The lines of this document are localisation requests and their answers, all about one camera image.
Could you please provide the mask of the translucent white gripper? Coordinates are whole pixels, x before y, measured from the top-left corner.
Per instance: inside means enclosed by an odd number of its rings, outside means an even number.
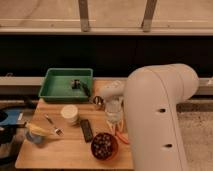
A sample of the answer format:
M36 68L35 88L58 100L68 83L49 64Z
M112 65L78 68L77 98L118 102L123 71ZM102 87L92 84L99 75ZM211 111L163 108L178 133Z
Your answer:
M115 126L112 123L117 123L116 133L123 133L124 121L122 120L123 108L122 99L114 98L106 102L105 112L107 120L106 123L112 134L115 134Z

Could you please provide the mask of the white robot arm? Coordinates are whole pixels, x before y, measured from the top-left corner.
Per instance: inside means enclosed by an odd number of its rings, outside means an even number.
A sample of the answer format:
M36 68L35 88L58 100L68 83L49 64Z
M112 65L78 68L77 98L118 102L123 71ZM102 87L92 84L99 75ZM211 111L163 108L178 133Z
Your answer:
M134 171L188 171L176 106L192 97L199 78L186 64L153 65L99 90L104 101L124 98Z

